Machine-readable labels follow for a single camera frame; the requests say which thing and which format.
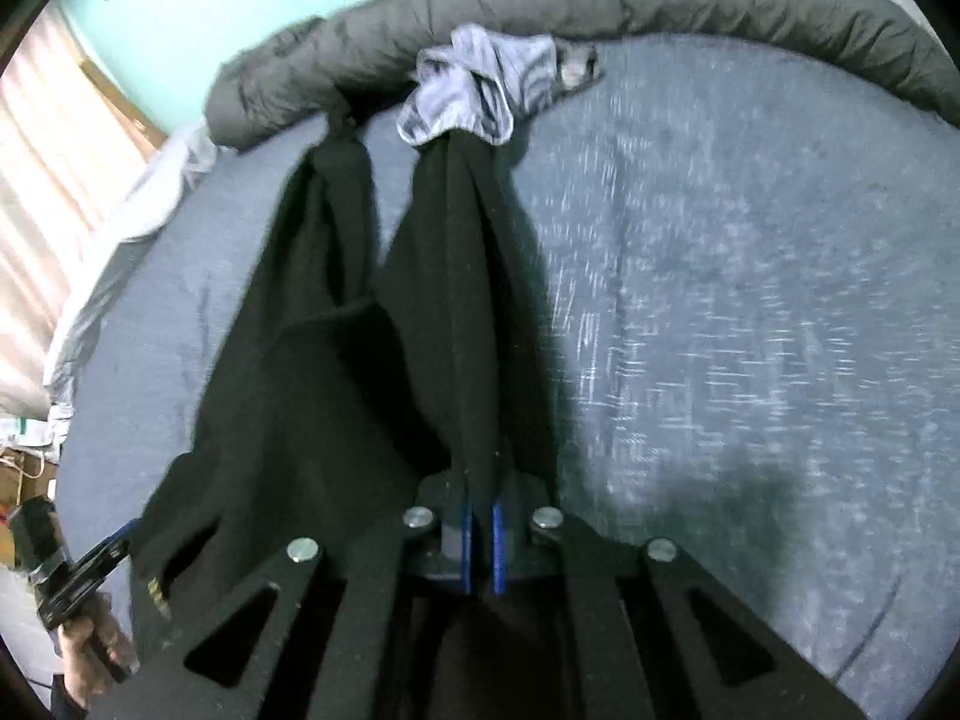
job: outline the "white sheet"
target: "white sheet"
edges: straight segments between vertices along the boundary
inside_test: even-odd
[[[213,170],[224,151],[232,149],[214,146],[202,119],[181,127],[90,238],[43,370],[56,447],[69,431],[76,376],[96,346],[104,314],[176,207]]]

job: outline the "black sleeve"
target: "black sleeve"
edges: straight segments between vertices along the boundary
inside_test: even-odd
[[[86,709],[81,709],[66,692],[62,674],[54,675],[50,691],[50,714],[54,720],[83,720],[86,717]]]

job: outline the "bolt head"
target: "bolt head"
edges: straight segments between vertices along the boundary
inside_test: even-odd
[[[656,562],[674,562],[677,546],[669,538],[654,538],[647,544],[647,557]]]
[[[310,562],[320,554],[320,546],[312,538],[295,538],[287,544],[287,557],[293,562]]]
[[[541,506],[533,512],[530,520],[541,531],[552,531],[563,525],[563,512],[553,506]]]
[[[403,513],[403,524],[411,529],[429,528],[433,519],[433,512],[425,506],[412,506]]]

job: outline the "light blue cloth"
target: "light blue cloth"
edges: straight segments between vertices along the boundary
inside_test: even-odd
[[[451,129],[466,129],[503,146],[515,122],[597,78],[596,51],[549,35],[514,37],[475,23],[450,33],[450,45],[416,57],[418,87],[403,103],[397,132],[422,146]]]

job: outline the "bed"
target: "bed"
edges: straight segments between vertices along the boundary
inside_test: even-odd
[[[560,489],[607,535],[674,538],[871,718],[899,720],[960,637],[960,133],[944,120],[960,103],[948,83],[923,111],[741,37],[600,40],[603,80],[499,153]],[[189,449],[278,192],[328,129],[304,117],[228,143],[246,151],[218,160],[107,316],[59,476],[75,554]],[[363,129],[383,250],[416,159],[396,117]]]

